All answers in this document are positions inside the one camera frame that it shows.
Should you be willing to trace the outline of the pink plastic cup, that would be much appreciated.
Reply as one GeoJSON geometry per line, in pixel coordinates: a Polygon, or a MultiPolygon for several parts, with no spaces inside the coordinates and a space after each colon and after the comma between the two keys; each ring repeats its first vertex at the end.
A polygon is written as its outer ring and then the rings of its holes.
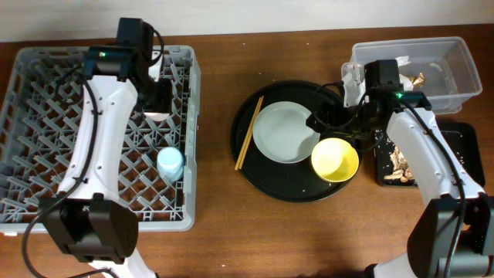
{"type": "Polygon", "coordinates": [[[162,122],[166,120],[170,114],[169,113],[157,113],[157,112],[144,112],[144,116],[146,118],[151,119],[152,121],[155,122],[162,122]]]}

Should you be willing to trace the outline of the white paper napkin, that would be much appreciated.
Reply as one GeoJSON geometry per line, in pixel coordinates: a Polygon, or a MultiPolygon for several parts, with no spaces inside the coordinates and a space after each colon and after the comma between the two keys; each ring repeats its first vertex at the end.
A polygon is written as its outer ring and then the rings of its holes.
{"type": "MultiPolygon", "coordinates": [[[[411,63],[408,61],[408,56],[399,56],[395,59],[398,62],[398,69],[411,63]]],[[[355,107],[366,91],[364,64],[357,62],[344,63],[341,67],[341,73],[344,88],[343,106],[355,107]]],[[[400,73],[399,78],[400,83],[404,85],[405,91],[414,89],[410,77],[400,73]]]]}

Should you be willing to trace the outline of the yellow plastic bowl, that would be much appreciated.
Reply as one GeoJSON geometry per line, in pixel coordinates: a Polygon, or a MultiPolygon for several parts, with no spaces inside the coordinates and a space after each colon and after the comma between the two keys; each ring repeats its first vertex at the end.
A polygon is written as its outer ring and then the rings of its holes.
{"type": "Polygon", "coordinates": [[[349,142],[335,137],[320,141],[310,160],[316,175],[332,183],[350,180],[360,167],[356,149],[349,142]]]}

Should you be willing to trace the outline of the grey round plate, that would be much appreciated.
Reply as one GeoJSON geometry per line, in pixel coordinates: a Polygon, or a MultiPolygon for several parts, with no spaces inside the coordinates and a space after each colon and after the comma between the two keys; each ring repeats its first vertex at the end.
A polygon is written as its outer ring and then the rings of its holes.
{"type": "Polygon", "coordinates": [[[308,158],[320,134],[307,127],[311,112],[301,104],[281,101],[263,108],[253,126],[256,147],[268,159],[293,164],[308,158]]]}

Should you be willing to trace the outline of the light blue plastic cup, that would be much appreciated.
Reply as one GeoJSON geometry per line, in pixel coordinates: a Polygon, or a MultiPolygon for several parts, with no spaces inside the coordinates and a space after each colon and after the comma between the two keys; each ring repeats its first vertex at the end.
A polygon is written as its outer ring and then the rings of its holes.
{"type": "Polygon", "coordinates": [[[178,148],[164,147],[157,154],[157,171],[161,178],[170,183],[183,177],[184,156],[178,148]]]}

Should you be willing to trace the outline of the peanut shells and rice waste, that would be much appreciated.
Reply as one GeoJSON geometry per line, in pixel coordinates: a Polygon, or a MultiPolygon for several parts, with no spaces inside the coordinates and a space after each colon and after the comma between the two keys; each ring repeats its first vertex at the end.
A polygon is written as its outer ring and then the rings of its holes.
{"type": "Polygon", "coordinates": [[[381,186],[416,187],[414,175],[398,147],[383,131],[376,131],[374,148],[377,183],[381,186]]]}

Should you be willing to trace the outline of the gold foil wrapper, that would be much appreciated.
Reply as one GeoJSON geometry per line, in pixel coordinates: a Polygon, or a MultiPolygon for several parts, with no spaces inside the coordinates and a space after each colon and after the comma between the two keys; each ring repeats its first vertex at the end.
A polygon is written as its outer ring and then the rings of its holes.
{"type": "Polygon", "coordinates": [[[426,82],[426,78],[423,73],[419,73],[417,76],[410,76],[408,79],[411,81],[411,84],[415,89],[422,88],[426,82]]]}

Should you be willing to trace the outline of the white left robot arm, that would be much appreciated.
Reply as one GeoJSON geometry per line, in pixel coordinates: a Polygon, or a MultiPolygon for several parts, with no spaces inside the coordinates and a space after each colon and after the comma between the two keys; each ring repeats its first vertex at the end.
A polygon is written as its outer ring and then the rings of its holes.
{"type": "Polygon", "coordinates": [[[155,277],[137,250],[138,218],[120,203],[118,170],[131,114],[171,115],[164,50],[92,46],[75,73],[83,115],[57,195],[42,198],[35,221],[66,255],[109,277],[155,277]]]}

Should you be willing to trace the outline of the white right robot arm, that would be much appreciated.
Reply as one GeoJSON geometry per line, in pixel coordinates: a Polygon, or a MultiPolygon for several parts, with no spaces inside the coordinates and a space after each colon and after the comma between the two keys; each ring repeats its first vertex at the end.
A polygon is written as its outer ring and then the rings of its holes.
{"type": "Polygon", "coordinates": [[[422,92],[373,88],[334,130],[382,129],[398,146],[426,205],[405,253],[371,264],[365,277],[490,277],[493,198],[462,167],[422,92]]]}

